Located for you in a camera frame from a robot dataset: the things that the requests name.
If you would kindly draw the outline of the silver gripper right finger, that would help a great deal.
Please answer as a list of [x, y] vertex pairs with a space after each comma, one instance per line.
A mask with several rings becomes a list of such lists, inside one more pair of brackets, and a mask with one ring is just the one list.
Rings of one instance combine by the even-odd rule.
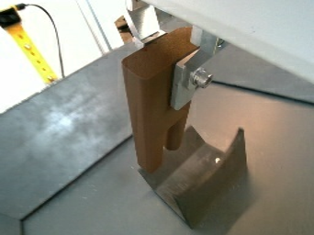
[[191, 101], [197, 88], [205, 88], [213, 75], [203, 67], [223, 46], [224, 40], [192, 27], [189, 42], [197, 47], [176, 64], [172, 78], [171, 106], [175, 110]]

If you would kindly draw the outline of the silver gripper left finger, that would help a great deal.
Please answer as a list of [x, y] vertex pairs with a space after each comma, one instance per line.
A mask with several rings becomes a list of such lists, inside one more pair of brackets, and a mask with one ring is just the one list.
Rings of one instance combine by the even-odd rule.
[[125, 0], [125, 21], [137, 49], [161, 37], [165, 32], [159, 27], [155, 7], [143, 0]]

